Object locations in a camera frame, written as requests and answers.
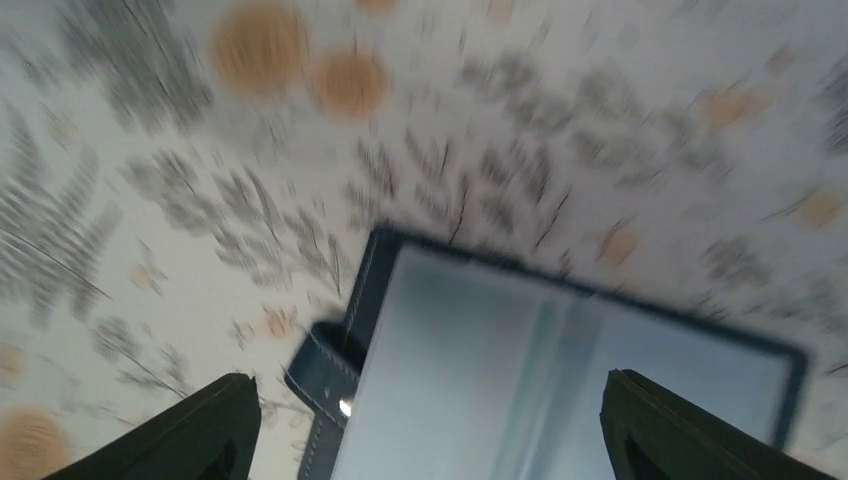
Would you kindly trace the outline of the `blue leather card holder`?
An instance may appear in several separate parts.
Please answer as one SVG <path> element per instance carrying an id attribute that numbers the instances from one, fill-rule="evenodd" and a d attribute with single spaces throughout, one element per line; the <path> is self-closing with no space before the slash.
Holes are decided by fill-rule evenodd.
<path id="1" fill-rule="evenodd" d="M 312 325 L 284 380 L 314 414 L 302 479 L 609 479 L 610 371 L 781 448 L 808 363 L 786 341 L 380 225 L 344 317 Z"/>

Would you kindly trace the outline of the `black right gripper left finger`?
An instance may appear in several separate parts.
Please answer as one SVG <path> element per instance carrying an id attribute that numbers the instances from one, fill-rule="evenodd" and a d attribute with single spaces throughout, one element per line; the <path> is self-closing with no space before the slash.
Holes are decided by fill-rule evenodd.
<path id="1" fill-rule="evenodd" d="M 228 373 L 49 480 L 246 480 L 261 426 L 256 380 Z"/>

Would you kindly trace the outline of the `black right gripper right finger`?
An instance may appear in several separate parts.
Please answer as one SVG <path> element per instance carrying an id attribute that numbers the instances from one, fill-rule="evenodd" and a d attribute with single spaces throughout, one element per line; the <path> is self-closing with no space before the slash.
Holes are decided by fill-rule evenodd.
<path id="1" fill-rule="evenodd" d="M 600 422 L 617 480 L 825 480 L 633 370 L 609 372 Z"/>

